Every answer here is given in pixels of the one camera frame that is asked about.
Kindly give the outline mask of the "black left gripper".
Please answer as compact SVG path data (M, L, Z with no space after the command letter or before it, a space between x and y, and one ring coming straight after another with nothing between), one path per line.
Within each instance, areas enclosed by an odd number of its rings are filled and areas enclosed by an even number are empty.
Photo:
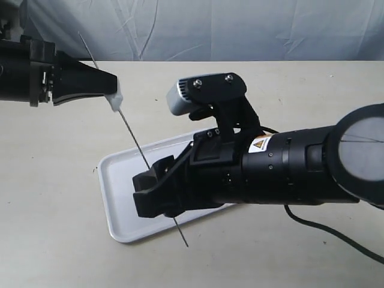
M88 66L55 43L29 39L29 105L52 102L60 106L76 100L117 92L117 77Z

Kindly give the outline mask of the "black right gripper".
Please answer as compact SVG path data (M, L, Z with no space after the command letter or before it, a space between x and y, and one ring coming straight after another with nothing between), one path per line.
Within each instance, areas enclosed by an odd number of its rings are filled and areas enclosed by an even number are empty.
M172 170L175 157L170 155L133 177L138 216L172 218L227 203L251 203L250 177L245 171L251 141L250 131L232 133L230 138L217 128L196 133L193 145L182 153L188 157L178 170Z

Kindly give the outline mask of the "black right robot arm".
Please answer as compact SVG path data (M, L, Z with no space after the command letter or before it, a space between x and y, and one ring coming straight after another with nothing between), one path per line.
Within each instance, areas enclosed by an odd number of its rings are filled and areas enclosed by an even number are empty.
M230 139L201 131L178 156L133 177L138 216L175 217L228 203L383 208L383 104L335 125L266 134L252 125Z

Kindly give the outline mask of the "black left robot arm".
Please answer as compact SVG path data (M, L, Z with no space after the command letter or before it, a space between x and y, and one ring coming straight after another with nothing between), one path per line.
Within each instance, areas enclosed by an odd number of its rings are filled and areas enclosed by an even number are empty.
M74 100L115 96L118 78L88 66L54 43L22 35L18 42L1 40L1 100L37 107Z

